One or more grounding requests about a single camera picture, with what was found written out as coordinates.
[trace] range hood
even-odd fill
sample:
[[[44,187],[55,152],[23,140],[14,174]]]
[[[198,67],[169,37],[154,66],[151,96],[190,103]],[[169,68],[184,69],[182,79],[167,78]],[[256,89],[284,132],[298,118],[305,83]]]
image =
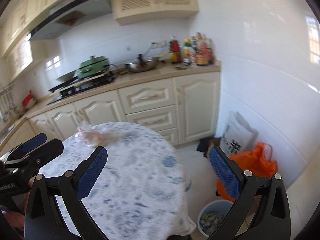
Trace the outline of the range hood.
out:
[[[42,21],[26,36],[26,41],[55,39],[75,26],[111,12],[109,0],[74,0]]]

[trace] beige countertop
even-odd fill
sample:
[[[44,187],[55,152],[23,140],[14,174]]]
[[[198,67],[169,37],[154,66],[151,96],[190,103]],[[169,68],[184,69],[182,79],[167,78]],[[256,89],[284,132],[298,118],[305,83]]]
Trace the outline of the beige countertop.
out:
[[[52,94],[52,96],[42,100],[41,102],[37,103],[33,108],[28,110],[23,117],[19,120],[14,122],[15,127],[8,133],[2,143],[0,143],[0,150],[4,146],[4,144],[9,140],[9,138],[14,134],[14,132],[29,118],[34,117],[38,114],[45,113],[49,110],[57,108],[59,106],[63,106],[66,104],[70,104],[72,102],[91,97],[100,93],[108,92],[115,89],[120,89],[128,86],[133,86],[145,82],[178,77],[178,76],[185,76],[185,75],[192,75],[192,74],[200,74],[200,73],[208,73],[208,72],[218,72],[221,69],[221,62],[215,61],[215,65],[210,65],[206,67],[199,67],[199,68],[192,68],[186,67],[187,69],[184,70],[177,70],[175,67],[181,66],[186,67],[182,64],[180,65],[172,65],[170,63],[159,65],[157,69],[141,72],[141,73],[126,73],[124,75],[119,75],[114,82],[111,84],[101,86],[95,89],[91,89],[87,92],[83,92],[66,99],[60,100],[56,103],[47,105],[54,97],[57,96],[56,93]]]

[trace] green electric pot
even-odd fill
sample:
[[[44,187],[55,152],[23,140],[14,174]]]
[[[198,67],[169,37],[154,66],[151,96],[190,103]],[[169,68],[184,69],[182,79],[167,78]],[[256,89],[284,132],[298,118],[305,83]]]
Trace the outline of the green electric pot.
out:
[[[76,70],[76,76],[79,79],[94,75],[108,68],[109,60],[104,57],[91,56],[89,60],[82,62],[80,68]]]

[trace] plastic bag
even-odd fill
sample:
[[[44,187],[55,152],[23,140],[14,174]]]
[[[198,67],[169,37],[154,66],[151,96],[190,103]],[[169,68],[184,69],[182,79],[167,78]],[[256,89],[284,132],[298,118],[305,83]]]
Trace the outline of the plastic bag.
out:
[[[249,170],[256,176],[271,177],[276,173],[277,167],[276,161],[270,161],[271,150],[270,145],[257,143],[253,151],[238,153],[230,156],[229,159],[235,161],[243,171]],[[235,201],[234,198],[228,196],[219,179],[217,191],[224,199]]]
[[[76,139],[90,147],[106,146],[117,141],[110,132],[102,132],[99,128],[92,127],[87,121],[81,121],[77,130]]]
[[[228,157],[239,151],[249,150],[248,147],[252,145],[257,134],[258,131],[251,128],[238,112],[231,111],[221,138],[220,148]]]

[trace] screw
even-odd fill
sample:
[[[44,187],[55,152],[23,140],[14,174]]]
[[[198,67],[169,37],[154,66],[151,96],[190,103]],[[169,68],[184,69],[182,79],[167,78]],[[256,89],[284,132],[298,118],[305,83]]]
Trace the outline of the screw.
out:
[[[41,179],[42,179],[42,177],[43,177],[43,175],[42,175],[42,174],[38,174],[38,175],[36,176],[36,180],[41,180]]]
[[[73,171],[66,171],[66,172],[64,173],[64,175],[65,175],[66,177],[71,177],[72,174],[73,174]]]
[[[276,173],[276,174],[275,174],[275,178],[276,178],[276,179],[281,179],[281,175],[280,175],[279,173]]]
[[[249,171],[249,170],[245,170],[245,171],[244,171],[244,174],[245,174],[246,176],[248,176],[248,177],[251,177],[251,176],[252,176],[252,172]]]

